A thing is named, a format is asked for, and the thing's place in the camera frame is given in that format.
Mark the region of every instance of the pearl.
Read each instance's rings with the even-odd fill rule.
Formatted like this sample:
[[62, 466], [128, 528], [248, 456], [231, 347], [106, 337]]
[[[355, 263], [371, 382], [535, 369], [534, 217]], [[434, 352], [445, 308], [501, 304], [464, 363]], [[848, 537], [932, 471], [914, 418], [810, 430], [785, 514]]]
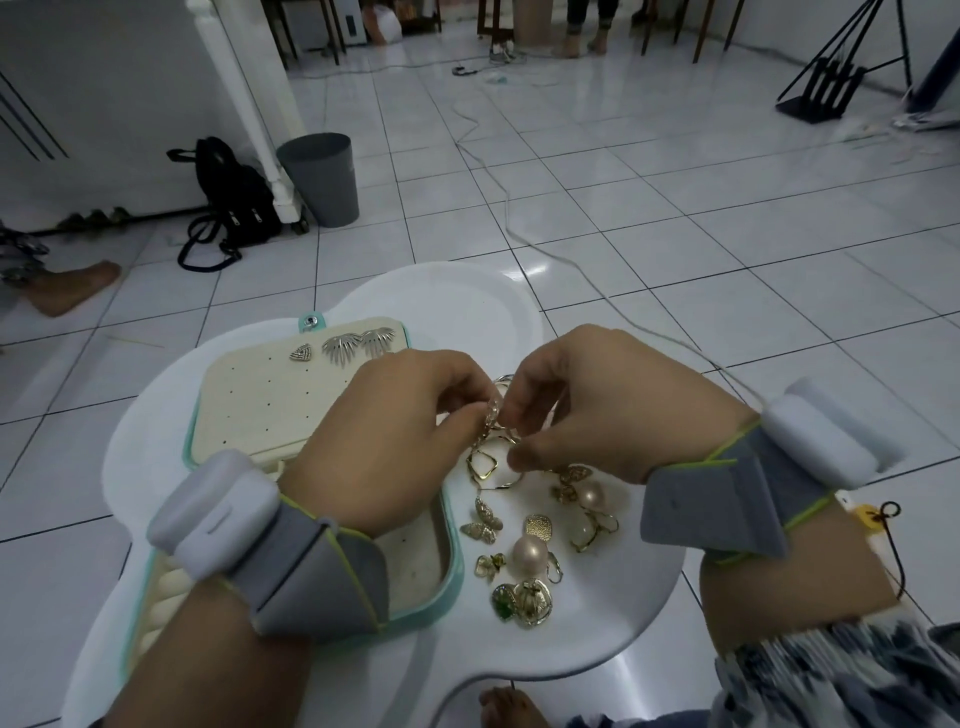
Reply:
[[525, 576], [544, 573], [548, 563], [548, 553], [543, 539], [530, 535], [520, 536], [514, 544], [514, 569]]
[[602, 511], [604, 504], [603, 488], [595, 480], [583, 480], [573, 486], [577, 492], [577, 502], [590, 511]]

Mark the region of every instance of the white table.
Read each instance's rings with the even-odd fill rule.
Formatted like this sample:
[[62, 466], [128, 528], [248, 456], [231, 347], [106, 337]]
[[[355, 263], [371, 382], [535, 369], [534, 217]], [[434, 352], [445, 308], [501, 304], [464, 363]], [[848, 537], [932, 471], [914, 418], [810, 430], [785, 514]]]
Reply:
[[[364, 284], [327, 312], [329, 324], [372, 315], [404, 322], [411, 344], [470, 353], [491, 376], [512, 372], [542, 343], [540, 315], [529, 296], [507, 278], [455, 263], [427, 263]], [[64, 728], [85, 728], [101, 716], [122, 685], [127, 627], [139, 597], [150, 549], [143, 534], [150, 517], [186, 476], [183, 438], [207, 366], [224, 352], [296, 332], [296, 319], [253, 324], [218, 336], [171, 365], [124, 416], [110, 442], [104, 488], [110, 508], [132, 533], [123, 578], [87, 636], [62, 712]], [[551, 542], [564, 568], [553, 587], [550, 619], [532, 630], [502, 624], [489, 602], [491, 587], [473, 573], [481, 553], [509, 550], [523, 516], [547, 513], [562, 530], [563, 509], [549, 500], [546, 481], [487, 498], [506, 527], [496, 547], [462, 541], [467, 574], [452, 609], [428, 628], [319, 658], [303, 703], [306, 725], [366, 728], [430, 725], [450, 695], [483, 677], [540, 680], [589, 669], [610, 659], [653, 621], [680, 574], [684, 550], [639, 538], [638, 488], [604, 478], [620, 531], [584, 554], [562, 533]], [[462, 465], [447, 478], [458, 522], [472, 514], [475, 495]]]

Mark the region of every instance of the cable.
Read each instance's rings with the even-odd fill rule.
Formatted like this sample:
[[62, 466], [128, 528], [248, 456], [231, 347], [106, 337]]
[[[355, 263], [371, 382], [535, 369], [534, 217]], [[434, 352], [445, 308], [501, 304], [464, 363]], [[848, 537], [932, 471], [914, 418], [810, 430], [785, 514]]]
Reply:
[[716, 369], [720, 370], [720, 371], [723, 372], [726, 376], [728, 376], [730, 379], [732, 379], [734, 382], [736, 382], [736, 383], [739, 384], [741, 387], [743, 387], [743, 389], [744, 389], [746, 392], [748, 392], [748, 393], [751, 394], [753, 397], [755, 397], [756, 400], [759, 402], [761, 408], [763, 408], [763, 407], [766, 406], [766, 399], [765, 399], [757, 390], [755, 390], [755, 389], [754, 389], [753, 387], [751, 387], [749, 384], [747, 384], [746, 382], [744, 382], [744, 381], [743, 381], [742, 379], [740, 379], [738, 376], [735, 376], [735, 375], [731, 374], [730, 371], [729, 371], [726, 367], [724, 367], [722, 364], [720, 364], [720, 363], [718, 363], [717, 361], [715, 361], [714, 359], [712, 359], [710, 356], [708, 356], [707, 354], [705, 354], [704, 352], [702, 352], [702, 351], [701, 351], [700, 349], [698, 349], [697, 347], [695, 347], [695, 346], [693, 346], [693, 345], [691, 345], [691, 344], [687, 344], [685, 341], [683, 341], [683, 340], [681, 340], [681, 339], [677, 339], [677, 338], [674, 338], [673, 336], [668, 336], [668, 335], [665, 334], [665, 333], [660, 333], [659, 331], [653, 331], [653, 330], [650, 329], [650, 328], [641, 326], [641, 325], [638, 324], [636, 321], [634, 321], [633, 319], [631, 319], [627, 314], [625, 314], [623, 311], [620, 310], [620, 308], [616, 305], [616, 303], [614, 303], [603, 291], [600, 290], [599, 287], [597, 287], [597, 284], [594, 283], [594, 282], [590, 279], [590, 276], [587, 275], [587, 273], [584, 271], [584, 269], [581, 268], [580, 265], [579, 265], [577, 262], [575, 262], [575, 261], [573, 261], [573, 260], [570, 260], [569, 258], [564, 257], [563, 255], [557, 255], [557, 254], [555, 254], [555, 253], [549, 253], [549, 252], [547, 252], [546, 250], [544, 250], [543, 248], [537, 247], [534, 243], [530, 242], [530, 241], [527, 240], [525, 237], [523, 237], [523, 235], [520, 235], [520, 234], [517, 233], [515, 230], [513, 230], [513, 229], [511, 228], [511, 226], [510, 226], [510, 199], [511, 199], [511, 198], [510, 198], [510, 192], [507, 190], [506, 187], [504, 187], [502, 184], [500, 184], [499, 180], [498, 180], [493, 174], [491, 174], [490, 169], [487, 167], [487, 163], [486, 163], [483, 159], [481, 159], [480, 157], [478, 157], [477, 155], [475, 155], [473, 152], [471, 152], [469, 149], [467, 149], [467, 148], [464, 146], [464, 144], [463, 144], [464, 140], [465, 140], [472, 132], [475, 132], [477, 129], [480, 128], [480, 122], [479, 122], [477, 119], [474, 119], [472, 116], [468, 116], [468, 115], [466, 115], [465, 113], [463, 113], [462, 111], [460, 111], [459, 109], [457, 109], [457, 104], [456, 104], [456, 103], [454, 103], [454, 104], [452, 105], [451, 110], [452, 110], [455, 114], [457, 114], [457, 116], [459, 116], [460, 118], [466, 119], [467, 121], [472, 122], [473, 125], [474, 125], [472, 129], [469, 129], [469, 130], [467, 130], [465, 133], [461, 134], [461, 135], [460, 135], [460, 138], [458, 138], [455, 143], [456, 143], [457, 147], [458, 147], [461, 151], [463, 151], [465, 154], [469, 155], [470, 158], [472, 158], [477, 164], [479, 164], [484, 170], [486, 170], [487, 174], [490, 176], [490, 179], [493, 180], [493, 183], [494, 183], [497, 187], [500, 188], [500, 191], [501, 191], [501, 192], [503, 192], [504, 198], [505, 198], [505, 199], [504, 199], [504, 228], [506, 229], [506, 231], [507, 231], [507, 233], [508, 233], [509, 235], [511, 235], [511, 236], [512, 236], [513, 238], [515, 238], [516, 240], [519, 240], [521, 243], [523, 243], [523, 244], [524, 244], [525, 246], [527, 246], [528, 248], [532, 248], [532, 249], [534, 249], [535, 251], [538, 251], [539, 253], [542, 253], [543, 255], [546, 255], [547, 257], [552, 258], [552, 259], [554, 259], [554, 260], [559, 260], [561, 263], [563, 263], [563, 264], [565, 264], [565, 265], [568, 265], [568, 266], [570, 266], [571, 268], [576, 268], [578, 271], [580, 271], [580, 275], [584, 277], [584, 280], [589, 284], [590, 288], [592, 288], [594, 291], [596, 291], [597, 295], [600, 296], [604, 301], [606, 301], [606, 302], [610, 305], [610, 308], [612, 308], [614, 311], [616, 311], [616, 313], [619, 314], [620, 318], [623, 319], [624, 321], [626, 321], [630, 326], [632, 326], [633, 328], [636, 328], [637, 330], [643, 331], [644, 333], [648, 333], [648, 334], [650, 334], [651, 336], [656, 336], [657, 338], [662, 339], [662, 340], [664, 340], [664, 341], [669, 341], [671, 344], [676, 344], [676, 345], [678, 345], [678, 346], [683, 347], [684, 349], [687, 349], [687, 350], [690, 351], [690, 352], [695, 353], [697, 356], [699, 356], [699, 357], [701, 357], [702, 359], [704, 359], [704, 361], [709, 362], [709, 363], [710, 363], [712, 366], [714, 366]]

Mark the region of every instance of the black backpack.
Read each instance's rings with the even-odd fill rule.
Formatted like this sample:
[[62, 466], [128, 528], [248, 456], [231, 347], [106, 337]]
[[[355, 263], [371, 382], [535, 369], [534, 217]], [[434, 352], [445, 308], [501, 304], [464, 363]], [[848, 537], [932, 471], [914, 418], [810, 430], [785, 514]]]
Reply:
[[[171, 149], [167, 157], [197, 165], [197, 182], [211, 208], [187, 226], [187, 241], [177, 256], [181, 268], [198, 273], [222, 271], [243, 257], [240, 248], [260, 245], [280, 232], [267, 181], [249, 165], [238, 162], [225, 141], [216, 136], [197, 139], [196, 149]], [[212, 243], [220, 228], [227, 231], [220, 241], [220, 250], [227, 257], [206, 268], [188, 265], [190, 249], [197, 243]]]

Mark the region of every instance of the hand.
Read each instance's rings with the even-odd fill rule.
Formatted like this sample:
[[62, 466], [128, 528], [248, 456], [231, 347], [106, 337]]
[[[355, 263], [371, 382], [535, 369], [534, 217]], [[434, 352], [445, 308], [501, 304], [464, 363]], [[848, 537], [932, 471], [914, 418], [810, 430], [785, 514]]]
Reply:
[[639, 483], [658, 466], [702, 460], [755, 418], [626, 331], [587, 325], [520, 363], [499, 421], [523, 438], [507, 458], [515, 471], [584, 463]]
[[[375, 538], [411, 521], [483, 427], [496, 387], [461, 352], [388, 353], [360, 367], [280, 479], [314, 515]], [[437, 415], [451, 414], [437, 425]]]

